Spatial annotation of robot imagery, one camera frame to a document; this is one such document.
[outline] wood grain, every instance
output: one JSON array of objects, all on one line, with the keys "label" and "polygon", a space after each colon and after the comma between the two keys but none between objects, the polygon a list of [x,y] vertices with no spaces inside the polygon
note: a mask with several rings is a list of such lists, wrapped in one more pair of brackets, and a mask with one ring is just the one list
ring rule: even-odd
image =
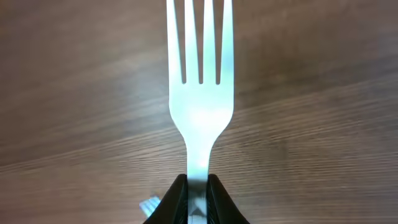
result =
[{"label": "wood grain", "polygon": [[[210,170],[251,223],[397,223],[397,7],[234,0],[236,106]],[[165,13],[0,1],[1,223],[142,223],[185,172]]]}]

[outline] fork tine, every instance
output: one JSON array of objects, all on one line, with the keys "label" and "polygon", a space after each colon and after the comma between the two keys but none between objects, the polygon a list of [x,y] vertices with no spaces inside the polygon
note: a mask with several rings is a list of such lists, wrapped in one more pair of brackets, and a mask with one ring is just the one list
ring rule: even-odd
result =
[{"label": "fork tine", "polygon": [[205,0],[203,25],[203,83],[216,83],[216,40],[213,0]]},{"label": "fork tine", "polygon": [[193,0],[185,0],[185,66],[187,83],[199,83],[197,32]]},{"label": "fork tine", "polygon": [[234,87],[234,27],[232,0],[224,0],[220,84]]},{"label": "fork tine", "polygon": [[182,84],[180,47],[174,0],[167,0],[167,42],[169,49],[169,84]]}]

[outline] fork handle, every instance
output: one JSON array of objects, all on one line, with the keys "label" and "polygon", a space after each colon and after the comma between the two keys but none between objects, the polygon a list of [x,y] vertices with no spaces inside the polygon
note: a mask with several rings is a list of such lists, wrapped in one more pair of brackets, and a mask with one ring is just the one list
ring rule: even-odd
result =
[{"label": "fork handle", "polygon": [[187,178],[189,186],[205,192],[209,175],[209,161],[214,141],[191,141],[185,139],[187,145]]},{"label": "fork handle", "polygon": [[[233,203],[219,178],[214,174],[208,176],[206,199],[207,223],[249,224]],[[187,176],[180,174],[144,224],[187,224],[187,204]]]}]

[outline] stainless steel fork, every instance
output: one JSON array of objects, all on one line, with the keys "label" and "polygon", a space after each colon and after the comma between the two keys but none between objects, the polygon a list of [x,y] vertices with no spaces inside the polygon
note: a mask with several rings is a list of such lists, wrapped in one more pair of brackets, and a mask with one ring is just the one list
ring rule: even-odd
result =
[{"label": "stainless steel fork", "polygon": [[224,0],[220,84],[216,84],[213,0],[205,0],[204,12],[203,83],[200,84],[193,0],[185,0],[187,81],[183,83],[175,4],[174,0],[167,0],[169,106],[172,119],[187,147],[190,223],[206,220],[206,206],[200,205],[203,205],[205,200],[210,152],[218,136],[231,121],[234,104],[232,0]]}]

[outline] silver fork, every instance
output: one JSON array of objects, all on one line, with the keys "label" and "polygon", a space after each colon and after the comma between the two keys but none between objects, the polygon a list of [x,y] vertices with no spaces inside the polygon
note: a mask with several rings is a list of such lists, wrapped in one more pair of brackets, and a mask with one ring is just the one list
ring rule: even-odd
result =
[{"label": "silver fork", "polygon": [[197,35],[193,0],[185,0],[185,63],[182,81],[174,0],[167,0],[169,48],[169,106],[187,147],[188,215],[190,223],[206,220],[205,200],[210,152],[231,121],[234,105],[234,47],[232,0],[224,0],[220,84],[216,84],[213,0],[205,0],[203,26],[203,83],[199,83]]}]

